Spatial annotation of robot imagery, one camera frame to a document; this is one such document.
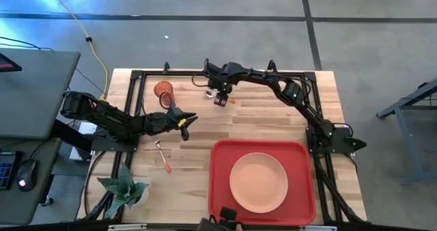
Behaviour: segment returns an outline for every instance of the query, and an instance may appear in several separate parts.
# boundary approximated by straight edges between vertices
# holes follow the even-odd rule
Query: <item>yellow tag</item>
[[[181,127],[186,122],[185,118],[180,120],[178,127]]]

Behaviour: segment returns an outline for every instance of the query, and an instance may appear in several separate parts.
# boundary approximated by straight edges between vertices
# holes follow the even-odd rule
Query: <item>computer mouse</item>
[[[16,183],[21,191],[30,191],[36,185],[38,162],[33,159],[24,161],[17,172]]]

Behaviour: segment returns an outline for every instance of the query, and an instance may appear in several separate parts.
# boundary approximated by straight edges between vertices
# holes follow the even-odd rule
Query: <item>gray metal stand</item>
[[[405,117],[403,115],[404,110],[406,109],[437,110],[437,106],[423,106],[423,105],[412,106],[413,104],[423,100],[424,98],[431,96],[435,92],[437,92],[437,79],[429,83],[424,83],[423,85],[419,86],[419,88],[416,91],[414,91],[407,97],[401,98],[395,104],[387,107],[384,111],[378,112],[376,114],[376,117],[380,118],[381,120],[385,119],[389,115],[396,115],[397,122],[399,123],[402,136],[406,140],[408,154],[410,155],[410,158],[415,167],[415,173],[412,176],[401,178],[401,181],[403,183],[413,183],[421,180],[437,179],[437,171],[432,171],[432,172],[423,171],[423,167],[420,163],[419,156],[417,155],[417,152],[414,148],[413,134],[408,130]]]

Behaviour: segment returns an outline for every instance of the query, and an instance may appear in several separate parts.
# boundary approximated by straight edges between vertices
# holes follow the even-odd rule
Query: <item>keyboard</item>
[[[9,190],[15,179],[19,152],[0,152],[0,191]]]

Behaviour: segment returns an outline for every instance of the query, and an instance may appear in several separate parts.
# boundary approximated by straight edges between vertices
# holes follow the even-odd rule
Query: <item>potted plant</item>
[[[118,208],[127,205],[140,206],[145,204],[149,198],[148,184],[143,182],[134,182],[129,169],[123,164],[119,171],[118,179],[112,178],[97,178],[102,183],[106,190],[115,195],[110,209],[104,214],[107,219],[117,212]]]

